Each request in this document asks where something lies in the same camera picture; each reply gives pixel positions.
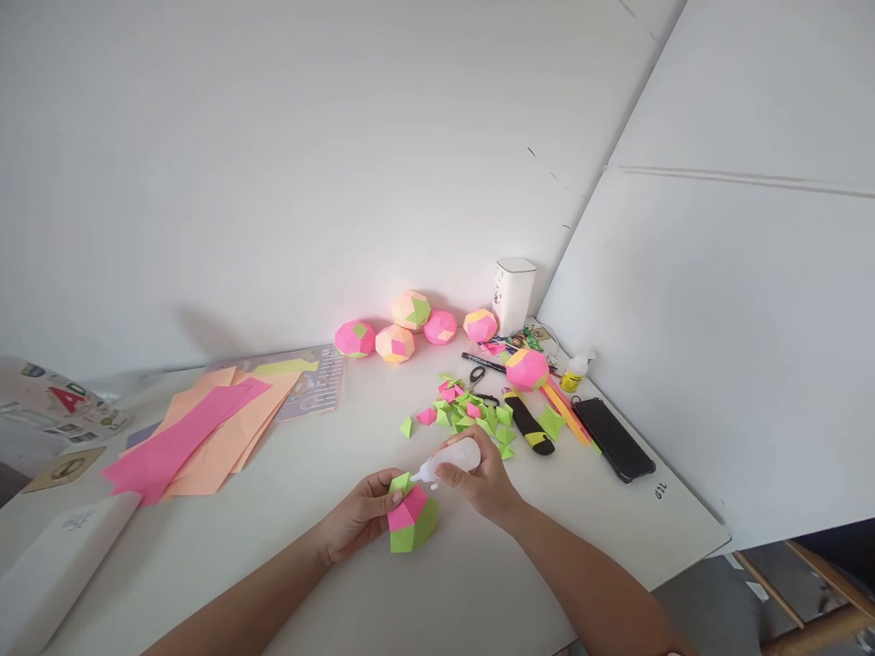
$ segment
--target right hand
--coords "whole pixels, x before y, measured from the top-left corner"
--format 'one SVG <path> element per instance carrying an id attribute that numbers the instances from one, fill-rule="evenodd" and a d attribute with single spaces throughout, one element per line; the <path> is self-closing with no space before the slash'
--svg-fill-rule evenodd
<path id="1" fill-rule="evenodd" d="M 466 437 L 472 437 L 480 447 L 480 464 L 467 472 L 451 463 L 441 463 L 437 477 L 460 491 L 480 515 L 501 526 L 525 502 L 510 483 L 501 454 L 486 431 L 478 425 L 470 426 L 444 442 L 438 451 Z"/>

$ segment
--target yellow glue bottle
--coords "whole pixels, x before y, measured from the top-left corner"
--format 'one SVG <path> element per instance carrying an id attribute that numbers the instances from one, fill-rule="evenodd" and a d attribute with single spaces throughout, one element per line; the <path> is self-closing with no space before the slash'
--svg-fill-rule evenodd
<path id="1" fill-rule="evenodd" d="M 562 374 L 562 380 L 559 387 L 571 394 L 577 392 L 583 377 L 586 375 L 586 370 L 590 366 L 590 361 L 586 355 L 575 355 L 568 361 L 568 366 L 565 367 L 565 373 Z"/>

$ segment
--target hand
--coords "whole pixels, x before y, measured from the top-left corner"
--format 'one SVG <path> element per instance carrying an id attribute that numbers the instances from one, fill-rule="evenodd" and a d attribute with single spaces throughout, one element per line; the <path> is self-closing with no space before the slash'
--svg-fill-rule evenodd
<path id="1" fill-rule="evenodd" d="M 458 435 L 452 436 L 440 446 L 438 451 L 465 437 L 473 437 L 480 447 L 480 464 L 467 472 L 450 463 L 441 463 L 437 466 L 437 477 L 465 495 L 480 515 L 502 526 L 525 502 L 510 483 L 498 448 L 492 444 L 492 440 L 480 426 L 470 426 Z"/>
<path id="2" fill-rule="evenodd" d="M 316 546 L 326 565 L 348 559 L 361 547 L 386 532 L 386 514 L 401 503 L 401 490 L 390 497 L 392 479 L 400 469 L 384 469 L 365 477 L 346 498 L 313 527 Z"/>

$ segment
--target left hand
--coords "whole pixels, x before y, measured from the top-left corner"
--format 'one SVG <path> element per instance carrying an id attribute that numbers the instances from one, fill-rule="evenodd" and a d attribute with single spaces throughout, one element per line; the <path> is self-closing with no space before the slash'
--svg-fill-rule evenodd
<path id="1" fill-rule="evenodd" d="M 363 478 L 313 527 L 316 545 L 327 565 L 348 559 L 386 532 L 389 527 L 386 514 L 397 508 L 402 498 L 400 490 L 392 497 L 387 494 L 389 484 L 402 474 L 401 469 L 391 468 Z"/>

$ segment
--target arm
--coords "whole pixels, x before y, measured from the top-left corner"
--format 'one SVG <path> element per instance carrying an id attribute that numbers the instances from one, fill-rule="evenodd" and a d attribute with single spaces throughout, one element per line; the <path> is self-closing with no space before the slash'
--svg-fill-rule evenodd
<path id="1" fill-rule="evenodd" d="M 388 528 L 402 494 L 386 495 L 400 469 L 366 477 L 325 518 L 233 588 L 198 610 L 143 656 L 255 656 L 337 562 Z"/>
<path id="2" fill-rule="evenodd" d="M 477 441 L 480 465 L 469 473 L 445 463 L 438 467 L 438 477 L 520 544 L 556 595 L 587 653 L 694 655 L 659 602 L 629 572 L 523 500 L 510 483 L 499 450 L 482 428 L 472 426 L 444 446 L 462 437 Z"/>

